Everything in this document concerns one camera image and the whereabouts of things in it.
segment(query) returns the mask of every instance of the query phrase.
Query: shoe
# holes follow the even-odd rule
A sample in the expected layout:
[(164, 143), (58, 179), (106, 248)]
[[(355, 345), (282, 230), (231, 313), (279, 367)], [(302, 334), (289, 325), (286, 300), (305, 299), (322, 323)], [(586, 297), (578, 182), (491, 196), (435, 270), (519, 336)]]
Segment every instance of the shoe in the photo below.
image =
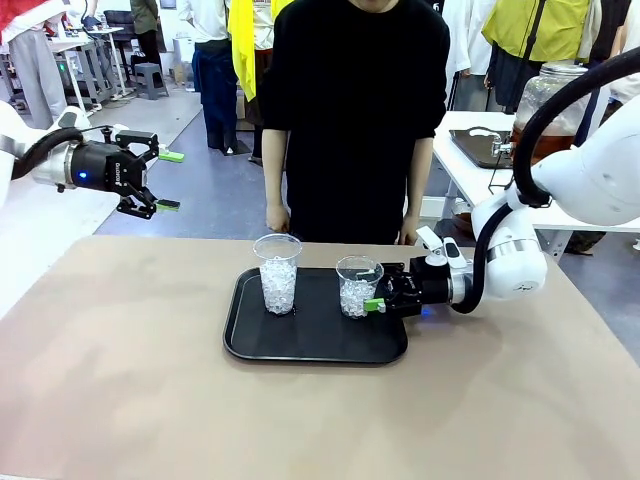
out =
[(212, 150), (220, 150), (224, 153), (224, 143), (219, 135), (207, 134), (207, 146)]
[(235, 155), (244, 155), (246, 153), (251, 153), (251, 149), (245, 145), (244, 142), (238, 141), (235, 147), (227, 147), (222, 150), (222, 153), (227, 157), (232, 157)]
[(249, 157), (249, 162), (253, 163), (254, 165), (258, 165), (259, 167), (262, 167), (262, 159), (260, 157), (254, 157), (253, 155), (251, 155), (251, 157)]

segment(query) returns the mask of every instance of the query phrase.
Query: person's hand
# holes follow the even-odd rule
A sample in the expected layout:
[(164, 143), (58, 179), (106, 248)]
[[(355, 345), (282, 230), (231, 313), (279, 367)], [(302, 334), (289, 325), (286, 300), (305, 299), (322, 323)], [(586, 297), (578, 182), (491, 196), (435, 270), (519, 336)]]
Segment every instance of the person's hand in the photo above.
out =
[(284, 205), (267, 205), (267, 227), (277, 233), (289, 232), (289, 212)]
[(413, 246), (418, 241), (418, 222), (419, 216), (405, 215), (404, 223), (402, 224), (402, 230), (400, 230), (400, 238), (398, 238), (398, 245)]

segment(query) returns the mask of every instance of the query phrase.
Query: stool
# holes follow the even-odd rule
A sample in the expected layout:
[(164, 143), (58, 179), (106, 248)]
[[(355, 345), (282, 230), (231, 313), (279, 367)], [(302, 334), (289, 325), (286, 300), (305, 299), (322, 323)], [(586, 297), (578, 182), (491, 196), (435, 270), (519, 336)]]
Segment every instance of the stool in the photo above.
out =
[[(144, 75), (145, 84), (141, 84), (138, 81), (139, 73)], [(153, 76), (156, 73), (162, 81), (162, 87), (155, 86)], [(164, 92), (167, 97), (169, 96), (169, 91), (167, 90), (167, 85), (164, 83), (164, 77), (162, 76), (160, 65), (156, 65), (155, 63), (139, 63), (134, 67), (134, 80), (136, 82), (136, 96), (139, 96), (140, 93), (146, 93), (149, 100), (157, 100), (158, 92)]]

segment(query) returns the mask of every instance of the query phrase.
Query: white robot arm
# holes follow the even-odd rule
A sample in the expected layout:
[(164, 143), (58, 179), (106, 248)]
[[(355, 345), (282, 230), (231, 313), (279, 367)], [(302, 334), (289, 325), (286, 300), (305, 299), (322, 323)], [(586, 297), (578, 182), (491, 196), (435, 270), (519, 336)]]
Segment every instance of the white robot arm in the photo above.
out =
[[(554, 153), (531, 170), (568, 215), (593, 225), (621, 225), (640, 217), (640, 97), (629, 102), (580, 148)], [(517, 298), (544, 285), (547, 265), (516, 184), (472, 213), (476, 238), (503, 205), (510, 213), (491, 238), (485, 292)]]
[[(91, 129), (86, 115), (68, 107), (47, 131), (29, 128), (18, 113), (0, 101), (0, 207), (11, 180), (30, 175), (36, 182), (55, 186), (59, 192), (88, 188), (120, 195), (119, 212), (150, 219), (157, 199), (146, 187), (146, 162), (159, 154), (155, 134), (122, 130), (111, 137), (111, 127), (102, 128), (105, 142), (85, 137)], [(139, 156), (131, 144), (144, 145)]]
[[(483, 298), (517, 299), (542, 288), (547, 262), (529, 208), (553, 200), (573, 218), (602, 226), (640, 218), (640, 97), (616, 112), (580, 148), (557, 152), (531, 167), (538, 139), (557, 115), (594, 89), (638, 72), (640, 48), (590, 70), (545, 103), (516, 148), (515, 183), (472, 212), (477, 240), (473, 273), (453, 268), (450, 262), (437, 265), (436, 260), (444, 262), (436, 248), (435, 256), (432, 252), (412, 259), (409, 273), (388, 275), (388, 282), (383, 282), (392, 292), (385, 298), (387, 310), (409, 316), (419, 314), (419, 303), (449, 303), (460, 313), (471, 313)], [(418, 233), (427, 246), (437, 246), (429, 235)]]

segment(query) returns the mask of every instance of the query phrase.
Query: black t-shirt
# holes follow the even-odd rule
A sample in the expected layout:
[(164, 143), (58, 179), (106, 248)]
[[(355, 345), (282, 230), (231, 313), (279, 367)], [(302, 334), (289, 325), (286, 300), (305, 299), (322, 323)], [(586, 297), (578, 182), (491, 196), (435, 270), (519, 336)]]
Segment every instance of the black t-shirt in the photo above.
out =
[(624, 25), (631, 0), (602, 0), (600, 33), (591, 49), (591, 61), (603, 62), (611, 56), (618, 28)]
[(290, 131), (287, 203), (305, 240), (390, 243), (416, 139), (445, 113), (449, 32), (422, 0), (367, 13), (296, 0), (275, 24), (259, 89), (265, 128)]

